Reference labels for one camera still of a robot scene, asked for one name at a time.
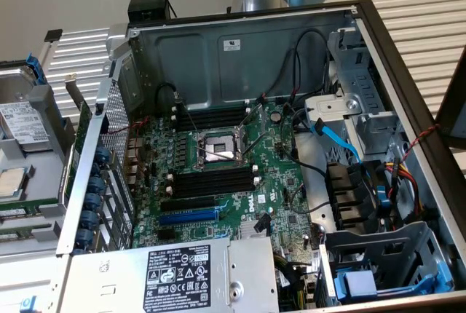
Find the thin metal locking lever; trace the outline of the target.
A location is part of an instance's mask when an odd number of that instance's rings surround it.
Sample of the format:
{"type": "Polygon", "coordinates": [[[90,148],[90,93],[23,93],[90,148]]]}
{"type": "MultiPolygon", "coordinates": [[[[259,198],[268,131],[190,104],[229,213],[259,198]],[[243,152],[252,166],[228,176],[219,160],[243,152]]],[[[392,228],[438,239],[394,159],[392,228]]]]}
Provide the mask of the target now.
{"type": "Polygon", "coordinates": [[[233,154],[221,154],[221,153],[217,153],[217,152],[214,152],[214,151],[208,151],[206,148],[202,148],[200,146],[195,146],[196,150],[198,151],[203,151],[205,152],[205,156],[215,156],[215,157],[218,157],[220,161],[230,161],[230,162],[235,162],[237,164],[247,164],[250,162],[249,159],[247,158],[243,158],[241,156],[237,157],[233,154]]]}
{"type": "Polygon", "coordinates": [[[245,150],[242,152],[242,155],[245,156],[247,153],[251,152],[260,142],[260,140],[266,135],[265,132],[261,133],[257,139],[255,139],[245,150]]]}

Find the black RAM slot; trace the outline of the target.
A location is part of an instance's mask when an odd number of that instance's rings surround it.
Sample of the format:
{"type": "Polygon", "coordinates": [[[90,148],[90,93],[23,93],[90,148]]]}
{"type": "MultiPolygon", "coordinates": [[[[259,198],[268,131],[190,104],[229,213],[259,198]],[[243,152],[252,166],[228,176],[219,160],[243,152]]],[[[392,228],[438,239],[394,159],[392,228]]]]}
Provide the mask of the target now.
{"type": "Polygon", "coordinates": [[[237,179],[253,179],[255,175],[252,170],[248,167],[223,169],[223,170],[208,170],[195,173],[183,173],[173,174],[172,182],[187,181],[196,178],[204,178],[207,180],[213,179],[226,179],[226,178],[237,178],[237,179]]]}
{"type": "Polygon", "coordinates": [[[232,194],[236,192],[254,191],[256,187],[253,184],[240,184],[236,186],[189,186],[182,189],[175,186],[168,186],[165,188],[165,193],[172,199],[186,199],[193,197],[205,197],[221,194],[232,194]]]}
{"type": "Polygon", "coordinates": [[[249,186],[253,184],[254,176],[251,173],[220,173],[217,175],[207,173],[192,173],[174,175],[170,184],[174,186],[187,186],[190,183],[207,184],[215,186],[249,186]]]}
{"type": "Polygon", "coordinates": [[[246,113],[242,116],[191,116],[194,121],[215,121],[215,120],[242,120],[246,113]]]}
{"type": "MultiPolygon", "coordinates": [[[[206,127],[228,127],[239,124],[245,117],[243,115],[233,116],[193,116],[193,122],[198,128],[206,127]]],[[[191,120],[188,116],[181,116],[177,118],[175,127],[179,130],[187,130],[193,128],[191,120]]]]}
{"type": "Polygon", "coordinates": [[[191,116],[242,116],[246,113],[245,106],[234,106],[224,108],[204,108],[189,111],[191,116]]]}
{"type": "Polygon", "coordinates": [[[174,194],[223,194],[236,191],[252,191],[255,186],[251,181],[227,181],[217,183],[190,183],[173,186],[174,194]]]}
{"type": "Polygon", "coordinates": [[[220,127],[233,127],[241,123],[241,120],[223,120],[223,121],[211,121],[211,122],[195,122],[192,124],[190,121],[177,122],[173,127],[178,132],[192,131],[194,128],[198,130],[215,129],[220,127]]]}

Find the Toshiba hard disk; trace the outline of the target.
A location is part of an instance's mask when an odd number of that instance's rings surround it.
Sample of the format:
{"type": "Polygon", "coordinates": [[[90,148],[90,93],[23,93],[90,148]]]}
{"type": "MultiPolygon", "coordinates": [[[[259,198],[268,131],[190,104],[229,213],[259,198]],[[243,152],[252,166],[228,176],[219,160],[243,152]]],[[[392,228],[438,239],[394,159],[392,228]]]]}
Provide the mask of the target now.
{"type": "Polygon", "coordinates": [[[29,102],[37,85],[37,76],[26,62],[0,63],[0,132],[15,139],[26,153],[51,149],[41,115],[29,102]]]}

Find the grey disk bay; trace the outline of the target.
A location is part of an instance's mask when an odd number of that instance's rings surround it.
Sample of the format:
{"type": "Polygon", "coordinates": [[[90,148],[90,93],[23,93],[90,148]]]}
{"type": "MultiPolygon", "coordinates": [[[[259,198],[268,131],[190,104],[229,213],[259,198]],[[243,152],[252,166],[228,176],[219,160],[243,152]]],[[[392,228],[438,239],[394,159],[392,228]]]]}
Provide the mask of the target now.
{"type": "Polygon", "coordinates": [[[343,306],[333,280],[338,272],[371,270],[378,288],[408,284],[417,273],[433,273],[445,261],[434,232],[423,221],[373,234],[336,231],[320,247],[314,300],[317,307],[343,306]]]}

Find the grey parts rack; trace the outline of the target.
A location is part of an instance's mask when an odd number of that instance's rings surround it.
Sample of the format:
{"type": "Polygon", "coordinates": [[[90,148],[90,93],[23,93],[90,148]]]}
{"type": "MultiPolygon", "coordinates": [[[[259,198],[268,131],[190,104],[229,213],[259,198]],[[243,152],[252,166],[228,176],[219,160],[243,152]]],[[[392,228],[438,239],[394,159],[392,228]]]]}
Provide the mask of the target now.
{"type": "Polygon", "coordinates": [[[37,85],[29,102],[41,115],[51,149],[24,152],[15,139],[6,139],[0,132],[0,172],[13,168],[26,171],[18,197],[0,198],[0,208],[37,206],[41,215],[27,218],[0,219],[0,226],[23,226],[50,223],[48,229],[33,230],[33,238],[0,242],[0,258],[53,251],[58,243],[66,206],[63,204],[63,184],[67,171],[74,128],[60,113],[52,87],[37,85]]]}

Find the silver chipset heatsink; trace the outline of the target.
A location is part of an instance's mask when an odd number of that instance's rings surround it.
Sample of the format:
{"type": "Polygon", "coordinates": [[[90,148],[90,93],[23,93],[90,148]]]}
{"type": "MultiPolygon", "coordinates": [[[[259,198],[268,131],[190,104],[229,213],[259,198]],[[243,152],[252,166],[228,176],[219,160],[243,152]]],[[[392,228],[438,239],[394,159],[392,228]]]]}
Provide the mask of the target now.
{"type": "Polygon", "coordinates": [[[240,239],[256,239],[269,237],[271,233],[271,224],[262,224],[259,221],[244,221],[239,227],[240,239]]]}

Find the black fan shroud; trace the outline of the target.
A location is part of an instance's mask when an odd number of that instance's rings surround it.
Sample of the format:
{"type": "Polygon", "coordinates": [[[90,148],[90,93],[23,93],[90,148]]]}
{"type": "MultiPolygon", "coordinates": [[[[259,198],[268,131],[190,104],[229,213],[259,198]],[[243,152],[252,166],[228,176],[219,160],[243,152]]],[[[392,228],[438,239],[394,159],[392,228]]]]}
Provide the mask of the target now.
{"type": "Polygon", "coordinates": [[[387,185],[384,173],[376,171],[379,165],[379,160],[353,165],[341,162],[327,164],[325,183],[338,231],[356,234],[378,232],[376,188],[387,185]]]}

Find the CPU socket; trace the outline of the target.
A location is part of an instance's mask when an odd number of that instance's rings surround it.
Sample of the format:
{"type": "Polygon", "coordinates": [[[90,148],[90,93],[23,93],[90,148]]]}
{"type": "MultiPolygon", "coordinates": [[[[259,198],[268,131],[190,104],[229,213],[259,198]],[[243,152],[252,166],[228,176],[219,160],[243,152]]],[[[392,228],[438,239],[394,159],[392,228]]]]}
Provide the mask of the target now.
{"type": "Polygon", "coordinates": [[[229,167],[241,167],[246,164],[237,164],[230,161],[220,161],[216,156],[205,156],[205,152],[196,150],[195,146],[206,148],[221,154],[233,154],[237,156],[237,139],[235,138],[233,127],[222,127],[212,130],[195,132],[194,139],[194,166],[198,170],[224,169],[229,167]]]}

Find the silver CPU chip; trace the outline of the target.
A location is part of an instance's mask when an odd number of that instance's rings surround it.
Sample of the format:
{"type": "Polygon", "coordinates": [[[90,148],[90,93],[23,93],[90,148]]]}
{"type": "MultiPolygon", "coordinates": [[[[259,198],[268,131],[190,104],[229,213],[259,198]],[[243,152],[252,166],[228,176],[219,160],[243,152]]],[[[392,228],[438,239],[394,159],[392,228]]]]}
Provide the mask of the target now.
{"type": "Polygon", "coordinates": [[[13,168],[0,172],[0,198],[18,197],[22,191],[26,171],[24,168],[13,168]]]}

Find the grey metal drive cage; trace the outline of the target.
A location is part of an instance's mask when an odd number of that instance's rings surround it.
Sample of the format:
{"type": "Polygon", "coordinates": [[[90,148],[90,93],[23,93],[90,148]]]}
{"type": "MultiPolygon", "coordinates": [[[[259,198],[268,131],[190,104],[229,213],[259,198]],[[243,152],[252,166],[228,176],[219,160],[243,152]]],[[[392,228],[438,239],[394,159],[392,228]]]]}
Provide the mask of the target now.
{"type": "Polygon", "coordinates": [[[400,156],[402,124],[379,94],[379,74],[363,35],[356,28],[330,33],[331,80],[336,92],[305,100],[310,124],[322,120],[351,143],[361,159],[394,160],[400,156]]]}

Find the green Dell motherboard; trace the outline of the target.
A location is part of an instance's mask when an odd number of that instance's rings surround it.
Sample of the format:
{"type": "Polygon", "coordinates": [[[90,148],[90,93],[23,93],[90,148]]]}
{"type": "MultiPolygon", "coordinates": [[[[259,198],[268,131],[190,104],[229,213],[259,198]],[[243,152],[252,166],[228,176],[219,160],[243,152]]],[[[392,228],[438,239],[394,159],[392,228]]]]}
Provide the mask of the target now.
{"type": "Polygon", "coordinates": [[[161,202],[173,200],[165,193],[166,187],[174,186],[170,184],[173,174],[208,171],[193,168],[193,135],[202,130],[194,128],[178,132],[173,127],[178,117],[188,116],[194,124],[189,111],[179,107],[168,114],[147,117],[139,123],[127,152],[127,161],[132,168],[128,179],[136,203],[134,248],[223,238],[238,240],[239,227],[244,221],[270,223],[273,246],[287,251],[294,251],[301,239],[310,234],[311,218],[297,213],[306,202],[304,168],[297,162],[295,142],[296,133],[301,128],[299,115],[296,111],[284,115],[283,107],[277,103],[262,105],[264,113],[256,114],[245,126],[247,146],[261,133],[262,118],[265,118],[266,135],[246,154],[250,162],[241,166],[252,170],[256,189],[206,196],[215,197],[216,206],[202,209],[217,209],[216,221],[159,225],[161,215],[190,211],[162,212],[159,207],[161,202]],[[274,113],[281,114],[279,122],[273,119],[274,113]],[[158,240],[157,231],[169,228],[175,229],[176,239],[158,240]]]}

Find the silver power supply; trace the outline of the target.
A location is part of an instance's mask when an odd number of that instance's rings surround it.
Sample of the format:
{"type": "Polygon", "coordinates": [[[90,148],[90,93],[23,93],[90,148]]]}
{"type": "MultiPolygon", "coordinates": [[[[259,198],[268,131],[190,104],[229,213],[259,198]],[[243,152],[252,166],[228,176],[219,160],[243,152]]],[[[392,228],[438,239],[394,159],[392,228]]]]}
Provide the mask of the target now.
{"type": "Polygon", "coordinates": [[[61,313],[278,313],[271,242],[227,238],[78,255],[61,313]]]}

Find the black box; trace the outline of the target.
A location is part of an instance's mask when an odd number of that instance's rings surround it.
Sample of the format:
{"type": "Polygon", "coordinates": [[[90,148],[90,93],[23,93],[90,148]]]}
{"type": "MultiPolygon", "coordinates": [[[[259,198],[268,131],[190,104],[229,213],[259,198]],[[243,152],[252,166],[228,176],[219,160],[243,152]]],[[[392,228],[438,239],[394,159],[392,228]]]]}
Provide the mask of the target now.
{"type": "Polygon", "coordinates": [[[169,0],[130,0],[127,15],[131,23],[169,20],[169,0]]]}

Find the silver socket cover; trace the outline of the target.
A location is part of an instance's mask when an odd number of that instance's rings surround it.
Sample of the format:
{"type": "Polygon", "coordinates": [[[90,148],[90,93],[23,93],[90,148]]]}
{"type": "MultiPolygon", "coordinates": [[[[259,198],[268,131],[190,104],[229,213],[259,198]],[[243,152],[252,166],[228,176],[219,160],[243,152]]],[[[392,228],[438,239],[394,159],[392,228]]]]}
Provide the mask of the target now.
{"type": "MultiPolygon", "coordinates": [[[[245,150],[246,143],[248,142],[246,124],[250,122],[256,114],[262,115],[264,113],[263,105],[258,104],[250,111],[250,113],[237,125],[234,129],[235,138],[237,139],[237,157],[243,157],[242,152],[245,150]]],[[[265,130],[265,118],[261,119],[261,133],[266,132],[265,130]]]]}

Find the green graphics card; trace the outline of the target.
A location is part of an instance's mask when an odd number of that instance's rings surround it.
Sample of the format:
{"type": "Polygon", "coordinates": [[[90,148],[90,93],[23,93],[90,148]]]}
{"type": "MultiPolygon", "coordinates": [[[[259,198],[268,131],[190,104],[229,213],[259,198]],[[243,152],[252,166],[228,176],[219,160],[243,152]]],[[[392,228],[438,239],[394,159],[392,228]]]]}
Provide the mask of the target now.
{"type": "Polygon", "coordinates": [[[79,166],[79,160],[82,155],[82,149],[84,147],[89,123],[92,118],[92,111],[77,86],[76,74],[72,74],[67,78],[65,86],[68,94],[71,96],[71,99],[79,109],[79,120],[77,122],[74,143],[71,146],[66,176],[63,184],[63,204],[67,207],[79,166]]]}

